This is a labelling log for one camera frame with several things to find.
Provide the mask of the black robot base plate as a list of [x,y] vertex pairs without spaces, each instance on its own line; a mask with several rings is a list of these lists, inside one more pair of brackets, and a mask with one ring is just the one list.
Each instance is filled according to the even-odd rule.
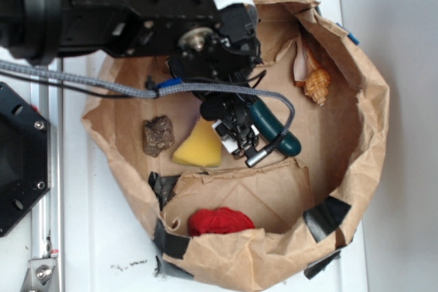
[[7,236],[49,189],[50,124],[1,83],[1,236]]

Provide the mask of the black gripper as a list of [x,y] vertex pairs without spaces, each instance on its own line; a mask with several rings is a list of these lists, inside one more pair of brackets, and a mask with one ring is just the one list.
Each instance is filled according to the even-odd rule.
[[231,93],[211,93],[202,102],[201,116],[211,122],[214,133],[235,159],[246,157],[252,168],[268,156],[267,150],[257,150],[259,131],[250,116],[248,103]]

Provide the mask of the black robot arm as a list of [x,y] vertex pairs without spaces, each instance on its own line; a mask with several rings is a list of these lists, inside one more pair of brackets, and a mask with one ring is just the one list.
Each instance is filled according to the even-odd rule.
[[1,46],[34,66],[104,51],[114,58],[168,57],[172,80],[148,97],[182,90],[213,104],[215,122],[233,154],[254,166],[279,144],[258,146],[248,78],[261,63],[253,0],[1,0]]

